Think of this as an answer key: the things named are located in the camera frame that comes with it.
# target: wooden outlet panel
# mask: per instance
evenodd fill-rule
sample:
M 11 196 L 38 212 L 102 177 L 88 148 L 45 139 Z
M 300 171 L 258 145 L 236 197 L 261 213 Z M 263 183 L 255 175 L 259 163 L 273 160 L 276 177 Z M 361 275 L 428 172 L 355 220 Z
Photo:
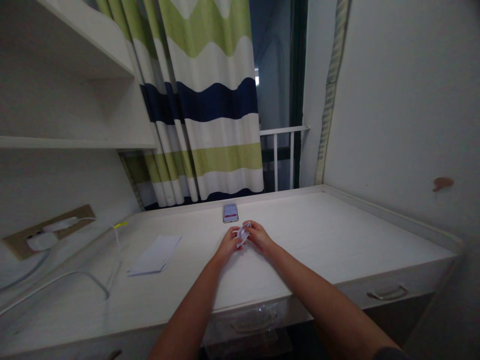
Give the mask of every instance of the wooden outlet panel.
M 60 220 L 65 220 L 71 217 L 77 217 L 79 219 L 95 218 L 95 214 L 92 208 L 90 207 L 90 205 L 84 205 L 76 208 L 75 210 L 66 212 L 60 216 L 54 217 L 50 220 L 41 222 L 25 230 L 14 233 L 10 236 L 4 237 L 3 241 L 6 243 L 6 245 L 11 250 L 11 252 L 14 253 L 19 260 L 27 259 L 37 253 L 36 251 L 33 251 L 27 243 L 27 241 L 31 237 L 37 234 L 40 234 L 44 226 L 50 225 L 50 224 L 59 222 Z M 93 221 L 95 220 L 91 220 L 91 219 L 82 220 L 69 228 L 55 231 L 54 233 L 56 234 L 56 237 L 58 238 L 58 240 L 61 240 L 67 237 L 68 235 L 73 234 L 77 230 L 80 230 L 81 228 L 90 224 Z

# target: phone screen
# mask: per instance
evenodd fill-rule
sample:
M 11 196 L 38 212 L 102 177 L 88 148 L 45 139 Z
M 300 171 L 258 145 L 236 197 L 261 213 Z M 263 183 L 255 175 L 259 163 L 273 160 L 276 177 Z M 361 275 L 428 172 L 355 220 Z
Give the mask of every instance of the phone screen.
M 223 205 L 223 222 L 224 223 L 231 223 L 234 221 L 238 221 L 239 214 L 237 212 L 237 205 L 235 204 L 228 204 Z

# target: white railing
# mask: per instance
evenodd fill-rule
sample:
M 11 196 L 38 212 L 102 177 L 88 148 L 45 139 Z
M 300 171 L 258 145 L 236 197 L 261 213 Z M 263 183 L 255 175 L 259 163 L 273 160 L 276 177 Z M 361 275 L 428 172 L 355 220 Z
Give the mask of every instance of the white railing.
M 270 130 L 260 130 L 260 136 L 273 135 L 273 166 L 275 170 L 275 191 L 279 190 L 279 162 L 278 162 L 278 134 L 290 133 L 290 189 L 294 188 L 294 134 L 297 131 L 305 131 L 310 129 L 308 125 L 281 127 Z

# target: metal drawer handle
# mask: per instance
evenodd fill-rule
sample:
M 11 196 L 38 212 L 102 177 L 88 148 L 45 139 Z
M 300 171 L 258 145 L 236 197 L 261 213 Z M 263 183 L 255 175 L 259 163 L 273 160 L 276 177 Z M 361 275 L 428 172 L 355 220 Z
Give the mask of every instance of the metal drawer handle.
M 408 294 L 409 294 L 409 290 L 403 285 L 398 285 L 398 288 L 391 291 L 384 292 L 383 294 L 377 294 L 375 291 L 369 291 L 366 293 L 366 295 L 369 298 L 374 298 L 381 301 L 391 301 L 391 300 L 401 299 L 403 297 L 406 297 Z

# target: window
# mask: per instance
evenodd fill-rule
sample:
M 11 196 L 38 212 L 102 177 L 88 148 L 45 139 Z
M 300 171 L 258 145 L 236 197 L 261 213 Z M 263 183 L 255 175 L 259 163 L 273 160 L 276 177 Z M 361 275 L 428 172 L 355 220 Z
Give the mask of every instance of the window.
M 307 0 L 250 0 L 258 115 L 262 130 L 302 125 Z M 290 134 L 277 136 L 278 190 L 290 188 Z M 262 136 L 265 192 L 275 191 L 274 139 Z M 301 135 L 295 134 L 294 188 L 299 187 Z

